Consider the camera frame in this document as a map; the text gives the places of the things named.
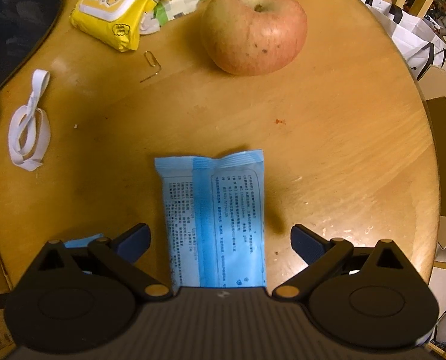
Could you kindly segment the white paper shopping bag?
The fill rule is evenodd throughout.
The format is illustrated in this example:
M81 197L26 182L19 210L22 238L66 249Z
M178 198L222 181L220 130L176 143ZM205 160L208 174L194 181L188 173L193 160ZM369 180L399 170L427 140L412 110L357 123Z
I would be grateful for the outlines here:
M384 0L360 1L396 45L416 80L431 66L443 67L446 62L446 43L423 19L409 15L394 3Z

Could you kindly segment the white elastic band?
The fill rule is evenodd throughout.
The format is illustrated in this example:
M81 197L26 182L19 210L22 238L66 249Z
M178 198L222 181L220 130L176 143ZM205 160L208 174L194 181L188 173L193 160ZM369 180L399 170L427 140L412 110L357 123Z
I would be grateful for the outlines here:
M38 103L49 84L50 73L36 69L32 92L25 105L13 114L8 131L8 150L12 163L27 172L42 165L51 138L47 113Z

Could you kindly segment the green tissue pack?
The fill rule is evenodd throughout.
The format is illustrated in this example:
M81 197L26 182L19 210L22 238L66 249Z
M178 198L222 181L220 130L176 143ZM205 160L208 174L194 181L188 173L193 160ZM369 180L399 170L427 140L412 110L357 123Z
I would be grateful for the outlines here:
M140 21L140 34L159 32L169 21L196 11L200 1L202 0L148 0Z

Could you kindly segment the metal paper clip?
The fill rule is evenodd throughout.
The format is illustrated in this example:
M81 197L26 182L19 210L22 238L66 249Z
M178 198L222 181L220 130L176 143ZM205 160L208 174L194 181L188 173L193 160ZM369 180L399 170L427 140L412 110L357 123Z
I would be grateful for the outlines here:
M146 50L144 52L144 57L146 62L148 63L150 71L148 75L140 80L141 83L157 76L162 70L161 64L150 50Z

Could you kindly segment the blue wet wipes pack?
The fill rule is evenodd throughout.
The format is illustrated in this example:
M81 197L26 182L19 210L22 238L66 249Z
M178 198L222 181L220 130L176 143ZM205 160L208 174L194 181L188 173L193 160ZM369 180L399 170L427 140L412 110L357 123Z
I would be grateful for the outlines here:
M264 287L264 153L156 158L172 288Z
M66 248L74 249L74 248L84 248L86 247L90 242L95 241L99 238L103 237L102 233L95 234L93 236L87 236L85 238L80 239L74 239L67 242L64 242L64 245Z

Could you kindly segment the red apple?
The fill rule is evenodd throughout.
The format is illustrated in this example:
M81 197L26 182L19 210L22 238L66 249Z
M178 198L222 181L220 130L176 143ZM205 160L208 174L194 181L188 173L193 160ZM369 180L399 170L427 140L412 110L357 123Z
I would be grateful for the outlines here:
M307 30L307 14L296 0L211 0L201 18L207 54L236 76L282 69L298 56Z

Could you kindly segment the yellow wet wipes pack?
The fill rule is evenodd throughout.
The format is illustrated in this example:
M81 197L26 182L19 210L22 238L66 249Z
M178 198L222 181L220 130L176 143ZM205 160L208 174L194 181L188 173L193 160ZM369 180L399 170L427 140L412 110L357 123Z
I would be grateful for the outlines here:
M151 0L79 0L70 21L80 31L126 52L138 48L142 17L154 7Z

